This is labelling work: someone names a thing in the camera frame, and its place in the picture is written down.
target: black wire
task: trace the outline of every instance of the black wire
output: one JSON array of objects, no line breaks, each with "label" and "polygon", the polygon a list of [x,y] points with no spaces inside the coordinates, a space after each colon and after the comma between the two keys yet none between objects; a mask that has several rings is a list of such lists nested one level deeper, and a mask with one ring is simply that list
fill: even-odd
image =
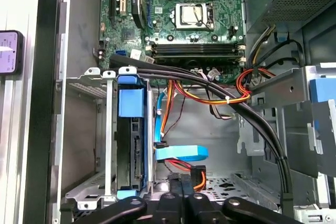
[{"label": "black wire", "polygon": [[290,44],[290,43],[295,43],[297,48],[298,48],[298,53],[299,53],[299,65],[300,67],[304,67],[306,65],[306,60],[305,60],[305,55],[303,54],[303,48],[300,43],[298,43],[296,40],[289,39],[286,40],[280,44],[278,44],[276,47],[273,47],[271,50],[269,50],[267,53],[265,53],[262,57],[260,57],[254,66],[260,66],[265,60],[267,60],[268,57],[270,57],[272,54],[274,54],[276,51],[278,51],[280,48]]},{"label": "black wire", "polygon": [[[227,90],[222,87],[211,83],[203,78],[197,76],[192,76],[190,74],[170,72],[170,71],[159,71],[159,70],[149,70],[149,69],[138,69],[140,76],[145,78],[158,78],[158,79],[170,79],[170,80],[192,80],[196,83],[206,86],[213,94],[224,99],[225,96],[230,96],[236,98]],[[282,194],[292,194],[292,183],[291,175],[289,169],[289,163],[285,155],[284,149],[281,146],[278,136],[272,129],[272,127],[267,123],[267,121],[261,117],[257,112],[244,103],[232,103],[229,104],[233,109],[235,109],[242,117],[246,119],[264,138],[264,140],[269,144],[272,152],[277,158],[277,164],[280,172],[280,182],[281,182],[281,193]]]},{"label": "black wire", "polygon": [[284,61],[291,61],[291,62],[298,63],[297,58],[293,58],[293,57],[284,57],[284,58],[277,59],[276,61],[274,61],[274,62],[268,64],[268,65],[265,66],[264,68],[265,68],[265,69],[270,69],[271,67],[275,66],[276,64],[282,65],[282,64],[284,64],[284,63],[283,63]]}]

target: mesh grille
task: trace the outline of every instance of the mesh grille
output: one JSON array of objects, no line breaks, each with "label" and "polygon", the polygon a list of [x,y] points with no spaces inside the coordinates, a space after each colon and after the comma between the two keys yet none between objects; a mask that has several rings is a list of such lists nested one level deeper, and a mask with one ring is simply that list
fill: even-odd
[{"label": "mesh grille", "polygon": [[264,22],[305,22],[332,0],[279,0]]},{"label": "mesh grille", "polygon": [[104,98],[106,97],[106,91],[101,89],[101,88],[96,88],[96,87],[87,87],[87,86],[84,86],[83,84],[80,84],[80,83],[69,83],[69,85],[77,88],[77,89],[80,89],[88,94],[92,94],[94,95],[95,97],[98,97],[98,98]]}]

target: black cable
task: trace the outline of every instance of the black cable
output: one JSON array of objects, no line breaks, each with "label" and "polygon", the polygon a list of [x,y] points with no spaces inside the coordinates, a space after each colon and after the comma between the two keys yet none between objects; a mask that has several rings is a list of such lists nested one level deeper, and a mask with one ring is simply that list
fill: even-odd
[{"label": "black cable", "polygon": [[295,62],[295,63],[298,63],[298,60],[297,58],[293,58],[293,57],[284,57],[284,58],[280,58],[280,59],[277,59],[276,61],[266,65],[264,68],[265,69],[270,69],[271,67],[275,66],[276,64],[279,64],[279,65],[283,65],[284,61],[291,61],[291,62]]},{"label": "black cable", "polygon": [[[196,83],[206,86],[213,94],[219,96],[220,98],[224,99],[226,95],[235,98],[227,90],[221,88],[220,86],[211,83],[203,78],[199,78],[197,76],[192,76],[190,74],[184,73],[177,73],[177,72],[170,72],[170,71],[159,71],[159,70],[144,70],[138,69],[138,72],[141,73],[140,76],[145,78],[158,78],[158,79],[170,79],[170,80],[192,80]],[[292,183],[291,183],[291,175],[287,157],[285,156],[284,149],[281,146],[281,143],[272,129],[272,127],[267,123],[267,121],[262,118],[257,112],[255,112],[252,108],[247,106],[244,103],[236,103],[236,104],[229,104],[233,109],[235,109],[241,116],[243,116],[257,131],[258,133],[264,138],[264,140],[269,144],[272,152],[277,158],[277,164],[280,172],[280,180],[281,180],[281,193],[282,194],[289,194],[290,197],[286,202],[286,206],[293,205],[292,203]]]},{"label": "black cable", "polygon": [[[117,63],[122,66],[137,66],[138,72],[142,73],[140,76],[144,78],[158,78],[158,79],[168,79],[168,80],[192,80],[199,85],[209,89],[213,94],[224,99],[225,96],[236,98],[230,92],[222,88],[221,86],[199,78],[192,74],[187,74],[185,70],[173,69],[166,66],[154,65],[144,61],[134,60],[124,56],[115,55],[110,58],[111,63]],[[289,169],[289,163],[285,156],[284,149],[281,146],[277,134],[274,132],[272,127],[267,123],[267,121],[261,117],[257,112],[250,108],[245,103],[230,104],[230,106],[236,110],[246,121],[248,121],[256,131],[264,138],[264,140],[269,144],[272,152],[277,157],[277,164],[279,167],[280,182],[281,182],[281,195],[286,198],[286,211],[285,214],[293,216],[293,200],[292,200],[292,182]],[[281,201],[281,206],[283,209],[285,202]]]},{"label": "black cable", "polygon": [[271,50],[269,50],[267,53],[265,53],[262,57],[260,57],[257,62],[254,64],[254,66],[260,66],[268,57],[270,57],[272,54],[274,54],[276,51],[278,51],[280,48],[290,44],[295,43],[298,48],[299,53],[299,65],[300,67],[304,67],[306,65],[305,55],[303,54],[303,48],[300,43],[298,43],[294,39],[286,40],[280,44],[278,44],[276,47],[273,47]]}]

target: cable tie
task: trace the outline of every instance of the cable tie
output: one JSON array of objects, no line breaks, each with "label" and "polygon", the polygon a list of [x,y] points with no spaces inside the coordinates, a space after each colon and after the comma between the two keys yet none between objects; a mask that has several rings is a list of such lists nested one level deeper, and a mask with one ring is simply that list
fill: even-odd
[{"label": "cable tie", "polygon": [[286,156],[284,156],[284,157],[277,157],[276,160],[277,161],[287,160],[287,157]]}]

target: metal bracket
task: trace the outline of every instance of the metal bracket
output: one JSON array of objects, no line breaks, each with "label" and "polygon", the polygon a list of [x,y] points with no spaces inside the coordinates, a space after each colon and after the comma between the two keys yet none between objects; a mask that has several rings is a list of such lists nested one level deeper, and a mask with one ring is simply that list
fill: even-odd
[{"label": "metal bracket", "polygon": [[137,74],[137,68],[136,67],[121,67],[119,68],[118,74]]}]

